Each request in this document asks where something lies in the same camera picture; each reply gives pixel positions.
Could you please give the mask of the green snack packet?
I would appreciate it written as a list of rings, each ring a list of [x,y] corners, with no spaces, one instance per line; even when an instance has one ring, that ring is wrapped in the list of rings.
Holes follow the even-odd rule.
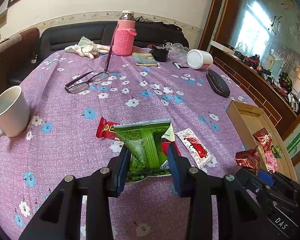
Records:
[[[126,182],[147,177],[170,176],[167,156],[162,150],[162,136],[171,126],[169,119],[114,125],[114,132],[131,153]]]

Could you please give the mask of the pink cartoon candy packet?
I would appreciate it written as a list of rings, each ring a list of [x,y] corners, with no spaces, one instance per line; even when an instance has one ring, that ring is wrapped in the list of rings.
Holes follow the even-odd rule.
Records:
[[[272,151],[266,151],[264,153],[264,156],[266,158],[265,164],[266,164],[267,171],[271,173],[278,171],[277,160],[274,157]]]

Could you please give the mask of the clear glass cup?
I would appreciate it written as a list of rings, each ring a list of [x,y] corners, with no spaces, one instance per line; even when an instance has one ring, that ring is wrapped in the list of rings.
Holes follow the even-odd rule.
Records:
[[[187,53],[189,48],[183,46],[181,43],[166,43],[166,48],[168,49],[168,55],[175,59],[175,61],[186,61]]]

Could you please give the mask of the purple frame eyeglasses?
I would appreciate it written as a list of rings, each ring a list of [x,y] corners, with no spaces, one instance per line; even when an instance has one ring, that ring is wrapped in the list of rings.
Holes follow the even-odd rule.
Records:
[[[102,72],[98,72],[97,74],[91,76],[86,81],[83,81],[83,82],[80,82],[80,83],[77,82],[78,80],[88,76],[89,74],[92,74],[93,71],[87,72],[87,73],[75,78],[74,80],[70,81],[69,83],[65,84],[64,88],[65,88],[65,91],[67,93],[79,94],[79,93],[87,90],[91,84],[96,85],[98,83],[101,83],[106,77],[109,77],[108,68],[109,68],[109,63],[110,63],[110,59],[111,59],[111,53],[112,53],[112,50],[113,50],[115,32],[116,32],[116,28],[114,30],[114,33],[113,33],[113,36],[112,36],[112,39],[111,39],[111,44],[110,44],[110,48],[109,48],[109,51],[108,51],[108,56],[107,56],[107,60],[106,60],[104,70]]]

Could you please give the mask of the small black pouch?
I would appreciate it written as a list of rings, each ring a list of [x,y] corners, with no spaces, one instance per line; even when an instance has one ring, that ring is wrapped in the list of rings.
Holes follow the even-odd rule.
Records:
[[[161,45],[150,44],[151,51],[150,53],[154,57],[154,59],[158,62],[166,62],[169,56],[169,49],[166,47],[166,42]]]

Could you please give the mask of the white plastic jar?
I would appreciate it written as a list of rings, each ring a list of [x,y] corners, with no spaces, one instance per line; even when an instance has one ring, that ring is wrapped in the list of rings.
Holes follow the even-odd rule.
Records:
[[[206,51],[192,49],[187,53],[187,64],[192,69],[209,69],[213,64],[213,58]]]

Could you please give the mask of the dark red snack packet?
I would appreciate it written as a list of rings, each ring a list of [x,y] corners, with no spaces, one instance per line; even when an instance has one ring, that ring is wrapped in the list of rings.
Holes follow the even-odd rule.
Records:
[[[271,134],[262,128],[253,134],[253,137],[262,145],[264,151],[268,151],[271,147],[272,137]]]

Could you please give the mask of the small booklet card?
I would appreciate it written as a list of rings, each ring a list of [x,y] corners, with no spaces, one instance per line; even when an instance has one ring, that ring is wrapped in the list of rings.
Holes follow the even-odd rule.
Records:
[[[158,66],[157,61],[151,53],[132,53],[132,57],[135,65],[137,66],[149,66],[156,67]]]

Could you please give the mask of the white ceramic mug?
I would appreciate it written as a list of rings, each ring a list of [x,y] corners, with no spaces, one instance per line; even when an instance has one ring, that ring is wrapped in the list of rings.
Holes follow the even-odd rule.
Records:
[[[30,108],[20,86],[13,86],[0,94],[0,138],[18,136],[27,127]]]

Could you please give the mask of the cardboard tray box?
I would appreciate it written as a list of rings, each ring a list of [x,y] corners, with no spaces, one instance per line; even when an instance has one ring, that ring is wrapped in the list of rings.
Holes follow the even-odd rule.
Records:
[[[232,101],[226,112],[245,148],[258,149],[260,168],[298,181],[288,151],[263,109]]]

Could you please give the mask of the bamboo pattern glass door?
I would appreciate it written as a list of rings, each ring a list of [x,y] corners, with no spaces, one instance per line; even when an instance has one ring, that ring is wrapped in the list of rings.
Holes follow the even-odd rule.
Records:
[[[293,166],[300,163],[300,122],[284,141]]]

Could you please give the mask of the black sofa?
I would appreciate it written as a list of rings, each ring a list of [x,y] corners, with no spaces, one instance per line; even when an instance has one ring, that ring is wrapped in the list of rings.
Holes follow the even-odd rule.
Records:
[[[46,29],[35,43],[35,50],[31,55],[36,63],[27,60],[8,79],[9,85],[19,85],[45,58],[65,47],[77,44],[82,36],[98,43],[109,45],[116,26],[114,21],[88,22],[61,25]],[[149,44],[160,45],[164,41],[180,43],[189,47],[182,29],[173,24],[162,22],[136,22],[137,36],[134,45],[145,48]]]

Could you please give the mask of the brown wooden chair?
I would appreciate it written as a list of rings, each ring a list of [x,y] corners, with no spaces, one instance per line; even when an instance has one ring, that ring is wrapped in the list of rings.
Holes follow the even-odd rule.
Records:
[[[39,29],[30,28],[0,42],[0,94],[11,75],[35,58],[39,37]]]

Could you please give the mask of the purple floral tablecloth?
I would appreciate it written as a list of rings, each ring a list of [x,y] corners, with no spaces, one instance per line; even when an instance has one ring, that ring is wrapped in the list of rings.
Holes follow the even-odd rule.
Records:
[[[101,118],[118,124],[169,119],[175,132],[190,128],[213,154],[204,171],[235,173],[243,148],[226,109],[232,101],[253,105],[226,77],[228,98],[211,89],[204,71],[177,69],[171,62],[136,66],[132,57],[113,55],[110,76],[79,94],[65,84],[101,72],[107,58],[95,60],[58,51],[21,83],[31,122],[15,138],[0,138],[0,226],[18,239],[28,222],[66,175],[91,175],[117,156],[122,143],[96,136]]]

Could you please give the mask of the white red snack packet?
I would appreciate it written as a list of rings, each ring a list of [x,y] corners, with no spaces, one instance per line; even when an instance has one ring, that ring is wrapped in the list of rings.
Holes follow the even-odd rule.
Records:
[[[213,155],[208,151],[208,149],[203,145],[203,143],[190,128],[179,131],[176,133],[176,135],[187,148],[200,170],[202,170],[205,165],[213,159]]]

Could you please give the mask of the pink knit-sleeve bottle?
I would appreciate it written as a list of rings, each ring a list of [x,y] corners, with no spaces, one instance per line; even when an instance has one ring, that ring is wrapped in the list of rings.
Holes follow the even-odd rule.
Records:
[[[124,10],[117,22],[112,52],[118,56],[129,56],[136,37],[135,17],[131,10]]]

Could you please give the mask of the shiny red foil snack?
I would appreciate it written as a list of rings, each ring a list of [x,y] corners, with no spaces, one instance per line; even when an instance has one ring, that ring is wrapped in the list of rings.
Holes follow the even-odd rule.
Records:
[[[245,168],[254,175],[258,175],[260,170],[260,158],[256,149],[237,152],[235,160],[237,165],[241,168]]]

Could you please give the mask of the red wrapped snack bar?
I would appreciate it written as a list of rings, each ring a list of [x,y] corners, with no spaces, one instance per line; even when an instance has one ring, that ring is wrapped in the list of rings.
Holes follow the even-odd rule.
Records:
[[[104,117],[101,117],[97,127],[96,137],[120,141],[120,138],[116,135],[114,131],[115,125],[118,124],[112,121],[107,121]]]

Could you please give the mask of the wooden brick-pattern cabinet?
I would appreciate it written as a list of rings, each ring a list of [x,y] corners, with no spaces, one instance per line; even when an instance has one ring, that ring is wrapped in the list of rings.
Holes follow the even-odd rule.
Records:
[[[293,133],[300,124],[300,0],[212,0],[198,47],[282,139]]]

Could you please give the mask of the black glasses case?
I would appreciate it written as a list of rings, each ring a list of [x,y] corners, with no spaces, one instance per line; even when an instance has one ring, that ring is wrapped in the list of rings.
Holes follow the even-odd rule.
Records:
[[[213,70],[208,70],[206,73],[206,78],[212,88],[212,90],[224,97],[228,98],[230,96],[230,89],[226,82],[223,80],[223,78],[215,71]]]

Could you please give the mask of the white cloth gloves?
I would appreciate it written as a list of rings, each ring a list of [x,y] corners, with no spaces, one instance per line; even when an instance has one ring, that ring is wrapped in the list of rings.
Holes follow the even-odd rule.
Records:
[[[107,55],[110,51],[109,46],[96,44],[86,37],[81,37],[78,44],[64,48],[66,53],[74,53],[80,57],[88,57],[91,60],[99,57],[100,55]]]

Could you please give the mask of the yellow cracker packet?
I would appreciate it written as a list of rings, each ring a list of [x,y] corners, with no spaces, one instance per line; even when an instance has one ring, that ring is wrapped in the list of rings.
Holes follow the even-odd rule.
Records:
[[[266,171],[266,157],[264,155],[264,149],[262,145],[258,144],[258,146],[256,147],[256,152],[258,153],[260,159],[260,168]]]

